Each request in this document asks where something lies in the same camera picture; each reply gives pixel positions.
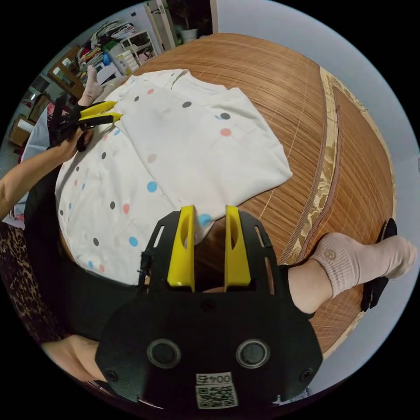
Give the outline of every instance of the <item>pink polka dot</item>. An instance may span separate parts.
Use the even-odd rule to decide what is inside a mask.
[[[228,128],[222,128],[220,130],[220,134],[222,136],[229,137],[232,134],[232,132]]]

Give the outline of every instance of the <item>qr code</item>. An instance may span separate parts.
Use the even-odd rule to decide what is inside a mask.
[[[217,409],[236,407],[238,399],[236,397],[234,385],[197,385],[196,386],[198,408]]]

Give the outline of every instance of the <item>potted plant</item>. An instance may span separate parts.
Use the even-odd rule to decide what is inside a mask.
[[[190,28],[191,5],[189,0],[168,0],[168,8],[171,14],[182,18],[185,29],[181,30],[181,37],[184,44],[197,39],[197,29]]]

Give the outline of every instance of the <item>leopard print fabric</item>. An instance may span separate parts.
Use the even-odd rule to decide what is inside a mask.
[[[3,222],[0,222],[0,276],[19,318],[38,344],[68,335],[42,301],[23,231]]]

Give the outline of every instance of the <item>leg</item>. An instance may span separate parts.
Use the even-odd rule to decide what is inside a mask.
[[[92,105],[93,101],[103,92],[103,87],[96,80],[97,75],[95,68],[88,66],[86,88],[78,105],[83,107]]]
[[[288,271],[293,303],[302,312],[315,312],[326,300],[377,277],[397,278],[410,270],[416,247],[400,236],[375,245],[362,245],[341,233],[324,236],[314,255]],[[273,278],[267,266],[271,288]],[[222,287],[206,290],[223,292]]]

